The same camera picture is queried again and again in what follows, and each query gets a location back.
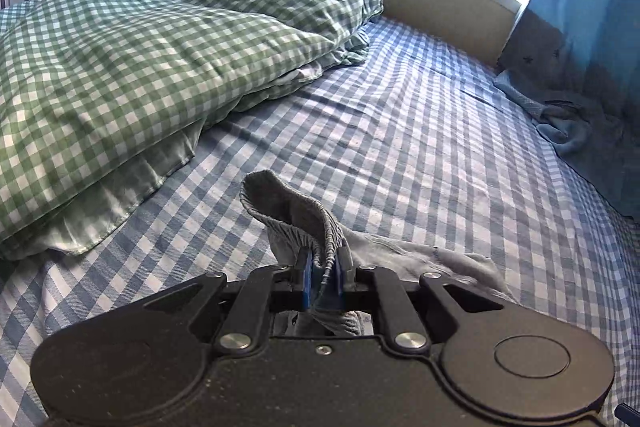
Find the green checkered duvet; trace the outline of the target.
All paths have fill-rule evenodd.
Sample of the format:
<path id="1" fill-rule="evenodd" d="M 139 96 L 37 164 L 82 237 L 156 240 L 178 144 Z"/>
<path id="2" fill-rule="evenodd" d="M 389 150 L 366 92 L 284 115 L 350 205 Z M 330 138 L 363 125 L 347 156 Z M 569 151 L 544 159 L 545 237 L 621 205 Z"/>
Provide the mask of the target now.
<path id="1" fill-rule="evenodd" d="M 1 254 L 80 255 L 232 112 L 367 56 L 383 0 L 38 0 L 1 13 Z"/>

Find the blue star curtain right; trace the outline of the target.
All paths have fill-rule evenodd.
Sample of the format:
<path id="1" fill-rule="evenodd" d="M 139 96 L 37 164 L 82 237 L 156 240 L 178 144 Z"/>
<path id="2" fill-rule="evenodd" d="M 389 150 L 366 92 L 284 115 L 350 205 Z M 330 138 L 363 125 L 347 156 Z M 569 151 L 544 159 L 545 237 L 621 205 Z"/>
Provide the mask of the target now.
<path id="1" fill-rule="evenodd" d="M 495 85 L 622 216 L 639 217 L 639 0 L 529 0 Z"/>

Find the blue checkered bed sheet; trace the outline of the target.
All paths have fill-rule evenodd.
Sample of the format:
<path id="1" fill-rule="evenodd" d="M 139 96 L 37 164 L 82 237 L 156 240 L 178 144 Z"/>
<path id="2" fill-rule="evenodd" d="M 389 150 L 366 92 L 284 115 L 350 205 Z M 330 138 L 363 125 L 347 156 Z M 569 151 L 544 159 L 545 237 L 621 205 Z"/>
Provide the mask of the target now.
<path id="1" fill-rule="evenodd" d="M 96 249 L 1 267 L 1 421 L 35 426 L 38 343 L 205 271 L 246 277 L 273 257 L 239 201 L 269 169 L 355 231 L 489 257 L 518 301 L 610 348 L 608 405 L 639 403 L 639 227 L 556 156 L 492 72 L 388 18 L 360 66 L 202 136 L 194 158 Z"/>

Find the grey printed pants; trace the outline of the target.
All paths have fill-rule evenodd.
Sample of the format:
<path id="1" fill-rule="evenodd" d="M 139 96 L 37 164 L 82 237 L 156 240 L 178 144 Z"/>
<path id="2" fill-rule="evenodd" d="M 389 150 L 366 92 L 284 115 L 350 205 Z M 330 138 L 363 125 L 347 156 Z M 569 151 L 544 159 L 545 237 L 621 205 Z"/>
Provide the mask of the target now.
<path id="1" fill-rule="evenodd" d="M 252 172 L 244 178 L 240 201 L 254 219 L 265 225 L 279 265 L 294 267 L 300 254 L 310 254 L 310 307 L 278 314 L 272 330 L 278 336 L 367 334 L 367 320 L 361 312 L 337 309 L 335 282 L 335 277 L 345 283 L 351 281 L 355 270 L 363 265 L 390 269 L 410 282 L 419 280 L 425 272 L 437 272 L 491 295 L 515 300 L 490 259 L 352 231 L 321 202 L 294 190 L 270 170 Z"/>

